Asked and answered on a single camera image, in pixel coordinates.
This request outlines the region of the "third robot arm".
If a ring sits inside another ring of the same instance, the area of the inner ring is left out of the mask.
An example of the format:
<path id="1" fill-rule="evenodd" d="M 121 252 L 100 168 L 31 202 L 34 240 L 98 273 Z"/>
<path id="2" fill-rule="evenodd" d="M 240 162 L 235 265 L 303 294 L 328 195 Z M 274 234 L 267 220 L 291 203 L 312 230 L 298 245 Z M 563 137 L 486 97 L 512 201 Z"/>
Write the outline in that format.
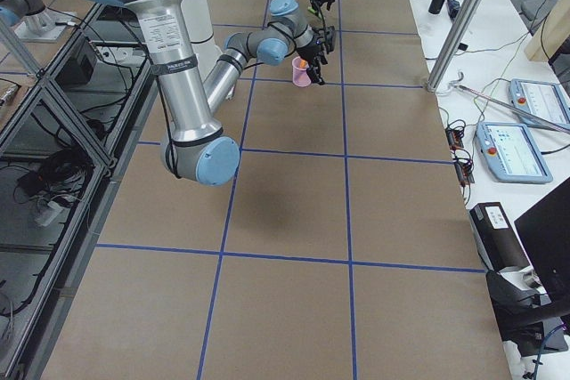
<path id="1" fill-rule="evenodd" d="M 25 42 L 54 43 L 76 17 L 48 9 L 43 0 L 1 0 L 1 21 Z"/>

